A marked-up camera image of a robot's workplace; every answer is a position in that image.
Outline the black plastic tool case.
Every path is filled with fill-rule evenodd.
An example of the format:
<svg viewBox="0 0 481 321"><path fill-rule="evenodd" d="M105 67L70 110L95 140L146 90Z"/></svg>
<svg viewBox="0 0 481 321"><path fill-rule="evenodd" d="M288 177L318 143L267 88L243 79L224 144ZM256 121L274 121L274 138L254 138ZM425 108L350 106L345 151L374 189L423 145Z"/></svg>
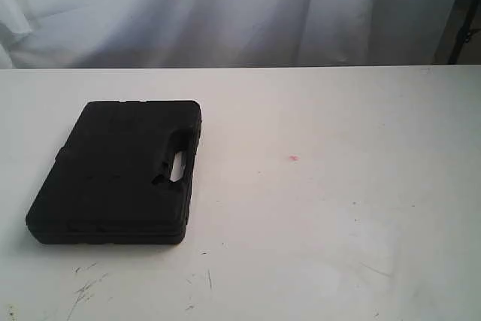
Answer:
<svg viewBox="0 0 481 321"><path fill-rule="evenodd" d="M91 101L26 214L42 244L183 241L201 107L193 100Z"/></svg>

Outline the white backdrop curtain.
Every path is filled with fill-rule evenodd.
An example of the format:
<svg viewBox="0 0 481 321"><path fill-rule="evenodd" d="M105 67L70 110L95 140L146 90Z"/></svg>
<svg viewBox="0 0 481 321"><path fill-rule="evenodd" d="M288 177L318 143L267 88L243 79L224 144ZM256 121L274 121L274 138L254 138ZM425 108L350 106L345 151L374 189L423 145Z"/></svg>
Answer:
<svg viewBox="0 0 481 321"><path fill-rule="evenodd" d="M1 0L1 67L424 65L454 2Z"/></svg>

